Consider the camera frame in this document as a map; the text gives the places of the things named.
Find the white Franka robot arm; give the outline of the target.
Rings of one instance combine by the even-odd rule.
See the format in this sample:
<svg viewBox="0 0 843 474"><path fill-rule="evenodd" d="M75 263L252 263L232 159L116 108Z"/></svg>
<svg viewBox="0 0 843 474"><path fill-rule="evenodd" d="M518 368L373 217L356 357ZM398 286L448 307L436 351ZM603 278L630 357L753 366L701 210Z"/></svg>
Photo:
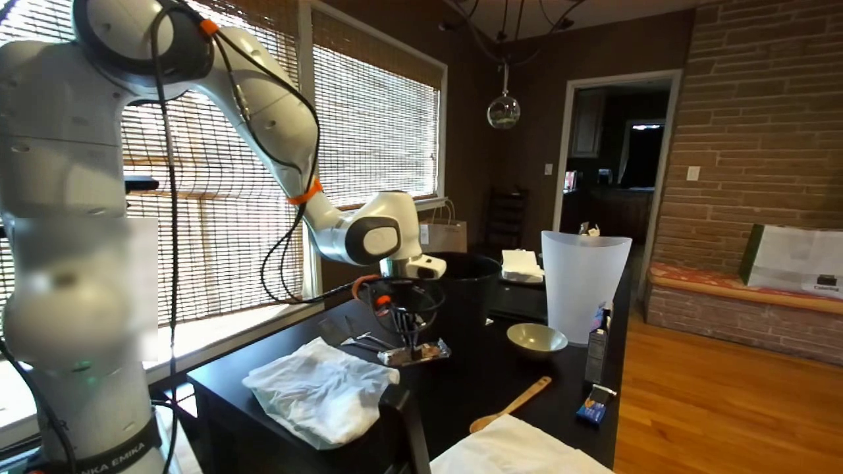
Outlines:
<svg viewBox="0 0 843 474"><path fill-rule="evenodd" d="M0 213L16 263L3 342L29 366L30 474L166 474L127 272L121 112L202 93L258 153L320 255L433 280L414 199L337 210L308 99L241 30L183 0L73 0L67 43L0 47Z"/></svg>

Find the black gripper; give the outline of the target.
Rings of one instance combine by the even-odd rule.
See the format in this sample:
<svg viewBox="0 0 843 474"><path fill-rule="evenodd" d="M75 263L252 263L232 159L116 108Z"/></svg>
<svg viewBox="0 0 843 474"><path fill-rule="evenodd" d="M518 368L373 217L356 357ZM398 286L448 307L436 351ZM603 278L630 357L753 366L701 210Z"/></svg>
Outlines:
<svg viewBox="0 0 843 474"><path fill-rule="evenodd" d="M373 316L393 330L398 357L424 357L424 333L433 325L444 303L436 283L411 278L364 275L352 283L352 299L364 300Z"/></svg>

